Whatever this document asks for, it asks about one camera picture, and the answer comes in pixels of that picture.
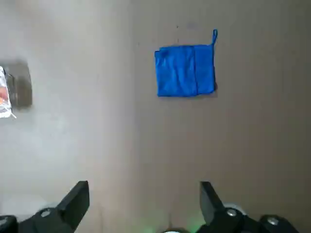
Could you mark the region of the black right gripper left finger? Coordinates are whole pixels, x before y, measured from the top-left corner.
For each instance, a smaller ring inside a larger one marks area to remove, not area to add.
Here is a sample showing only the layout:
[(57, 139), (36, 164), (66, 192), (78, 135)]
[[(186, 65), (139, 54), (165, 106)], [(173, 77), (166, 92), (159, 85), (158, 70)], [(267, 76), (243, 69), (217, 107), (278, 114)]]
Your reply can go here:
[(73, 233), (89, 208), (88, 181), (79, 181), (56, 207), (47, 207), (18, 222), (14, 215), (0, 217), (2, 233)]

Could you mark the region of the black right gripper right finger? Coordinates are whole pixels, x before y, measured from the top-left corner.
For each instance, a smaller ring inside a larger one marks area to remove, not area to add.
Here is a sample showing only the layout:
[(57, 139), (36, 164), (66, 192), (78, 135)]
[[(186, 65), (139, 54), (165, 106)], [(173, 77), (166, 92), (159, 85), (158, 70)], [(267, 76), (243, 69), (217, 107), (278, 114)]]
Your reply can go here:
[(198, 233), (298, 233), (285, 218), (262, 215), (254, 220), (234, 207), (226, 207), (210, 182), (200, 182), (200, 207), (205, 220)]

